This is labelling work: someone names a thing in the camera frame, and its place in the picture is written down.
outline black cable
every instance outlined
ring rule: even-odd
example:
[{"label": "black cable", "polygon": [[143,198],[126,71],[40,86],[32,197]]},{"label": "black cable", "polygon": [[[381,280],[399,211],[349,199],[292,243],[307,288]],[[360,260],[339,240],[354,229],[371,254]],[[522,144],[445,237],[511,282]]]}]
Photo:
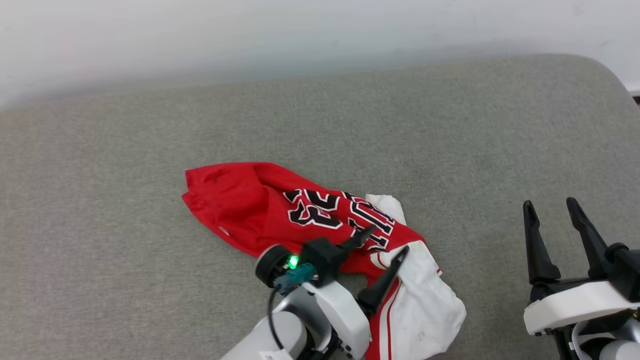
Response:
[{"label": "black cable", "polygon": [[280,289],[280,286],[276,286],[271,292],[271,295],[269,296],[269,302],[267,303],[267,318],[269,320],[269,329],[271,330],[271,335],[273,336],[273,339],[276,341],[278,348],[282,350],[284,346],[282,346],[280,339],[278,339],[278,334],[276,334],[276,328],[273,326],[273,299],[276,297],[276,293],[278,292],[279,289]]}]

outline robotic arm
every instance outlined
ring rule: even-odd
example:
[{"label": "robotic arm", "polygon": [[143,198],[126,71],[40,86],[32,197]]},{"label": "robotic arm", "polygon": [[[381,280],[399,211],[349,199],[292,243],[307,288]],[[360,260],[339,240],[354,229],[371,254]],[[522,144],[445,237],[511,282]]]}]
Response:
[{"label": "robotic arm", "polygon": [[[222,360],[327,360],[336,351],[350,359],[364,356],[369,318],[382,303],[409,248],[357,298],[337,282],[341,264],[373,233],[370,227],[340,245],[326,238],[308,241],[300,256],[282,245],[262,253],[256,276],[273,291],[265,316]],[[273,297],[285,298],[272,310]]]},{"label": "robotic arm", "polygon": [[640,359],[640,250],[604,243],[578,202],[566,200],[589,261],[588,277],[561,279],[540,236],[531,201],[523,205],[529,284],[524,322],[553,336],[562,360]]}]

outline red fabric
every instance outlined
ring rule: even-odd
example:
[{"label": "red fabric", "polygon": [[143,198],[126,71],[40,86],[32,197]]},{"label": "red fabric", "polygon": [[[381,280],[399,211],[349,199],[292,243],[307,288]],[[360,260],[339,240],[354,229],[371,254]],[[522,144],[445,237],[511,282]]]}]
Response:
[{"label": "red fabric", "polygon": [[[182,198],[194,216],[220,238],[255,257],[277,243],[295,254],[305,241],[323,236],[338,244],[355,231],[376,225],[373,235],[341,269],[364,274],[371,283],[384,271],[371,262],[372,253],[424,241],[364,199],[325,189],[272,163],[210,165],[188,170],[186,177],[188,192]],[[380,312],[370,321],[373,341],[367,360],[380,358],[379,322]]]}]

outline cable connector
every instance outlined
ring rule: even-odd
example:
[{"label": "cable connector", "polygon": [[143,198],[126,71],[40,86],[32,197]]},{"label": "cable connector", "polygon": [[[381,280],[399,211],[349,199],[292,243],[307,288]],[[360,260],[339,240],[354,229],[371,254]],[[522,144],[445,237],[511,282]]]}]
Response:
[{"label": "cable connector", "polygon": [[290,293],[296,285],[313,279],[316,268],[310,263],[298,265],[295,269],[288,270],[286,274],[280,276],[274,282],[276,288],[280,287],[278,292],[282,295]]}]

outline gray table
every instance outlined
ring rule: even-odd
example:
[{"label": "gray table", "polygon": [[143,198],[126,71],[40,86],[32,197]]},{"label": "gray table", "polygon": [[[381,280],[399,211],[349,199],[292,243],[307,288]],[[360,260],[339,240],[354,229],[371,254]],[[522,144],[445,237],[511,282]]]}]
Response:
[{"label": "gray table", "polygon": [[[217,359],[264,316],[254,259],[191,216],[184,170],[272,161],[386,193],[467,319],[437,359],[550,359],[522,321],[531,199],[563,275],[564,200],[640,248],[640,111],[603,66],[530,56],[87,97],[0,114],[0,358]],[[358,277],[345,277],[355,289]]]}]

